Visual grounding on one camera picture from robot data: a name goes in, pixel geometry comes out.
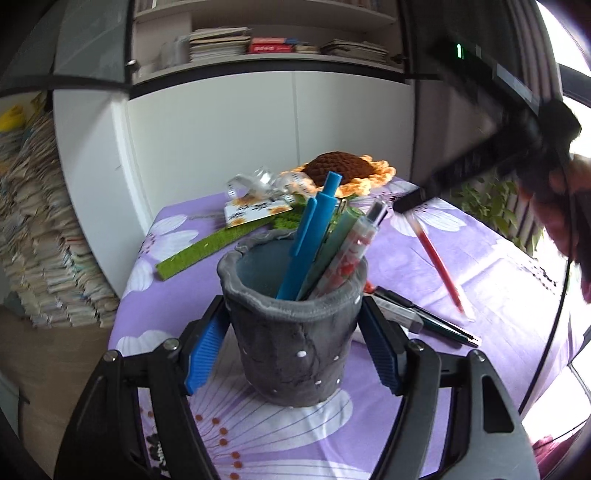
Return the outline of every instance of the screw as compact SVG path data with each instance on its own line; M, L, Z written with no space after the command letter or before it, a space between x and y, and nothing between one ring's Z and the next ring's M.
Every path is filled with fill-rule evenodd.
M485 362L486 361L486 357L485 357L484 353L482 353L480 350L473 350L472 353L481 362Z
M117 360L118 356L119 352L117 350L107 350L103 355L103 360L105 362L114 362L115 360Z
M425 350L425 344L421 340L411 340L408 344L413 350L418 350L419 352Z
M176 338L168 338L164 341L164 343L162 345L165 350L168 350L170 352L174 352L178 348L180 343L178 342L178 340Z

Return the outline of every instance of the stack of magazines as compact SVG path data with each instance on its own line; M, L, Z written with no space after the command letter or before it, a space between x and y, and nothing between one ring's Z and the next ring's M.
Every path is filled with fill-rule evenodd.
M115 320L119 300L78 223L51 115L41 115L0 181L0 261L34 326Z
M335 38L320 48L325 55L337 55L350 59L374 61L377 63L386 63L388 59L388 50L375 43L354 42L349 40L339 40Z
M246 53L250 40L248 27L202 28L189 36L190 60L241 55Z

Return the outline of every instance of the ribbon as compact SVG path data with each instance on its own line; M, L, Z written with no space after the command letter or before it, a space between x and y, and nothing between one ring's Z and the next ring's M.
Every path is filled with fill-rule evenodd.
M307 178L306 174L300 172L286 171L277 175L268 168L261 167L252 175L241 173L231 178L228 182L228 196L236 200L241 198L238 196L238 190L246 190L245 196L257 200L284 199L288 203L294 203L294 194L300 194L305 198L313 195L312 190L306 185Z

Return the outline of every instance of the patterned pen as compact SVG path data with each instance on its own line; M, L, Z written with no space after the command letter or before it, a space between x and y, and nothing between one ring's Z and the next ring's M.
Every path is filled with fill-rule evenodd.
M353 274L375 234L378 233L379 224L384 219L386 212L387 204L382 200L376 200L367 214L359 217L326 271L320 277L318 284L308 298L309 300L336 290Z

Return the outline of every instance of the red pen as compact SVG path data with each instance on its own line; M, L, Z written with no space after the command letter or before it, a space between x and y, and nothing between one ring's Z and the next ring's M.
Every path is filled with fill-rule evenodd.
M423 227L416 220L412 213L406 214L405 217L410 226L412 227L414 233L416 234L418 240L421 242L421 245L425 249L425 252L427 252L427 255L433 262L433 266L435 267L435 270L437 270L437 273L439 273L441 280L443 280L443 284L445 285L445 288L447 289L449 296L452 298L454 305L457 307L457 309L460 311L462 315L465 315L466 309L464 308L464 305L462 305L460 291L453 282L452 277L447 271L446 266L443 264L443 260L441 260L441 257L439 256L437 250L435 250L435 247L429 240L429 237L425 233L425 230L423 230Z

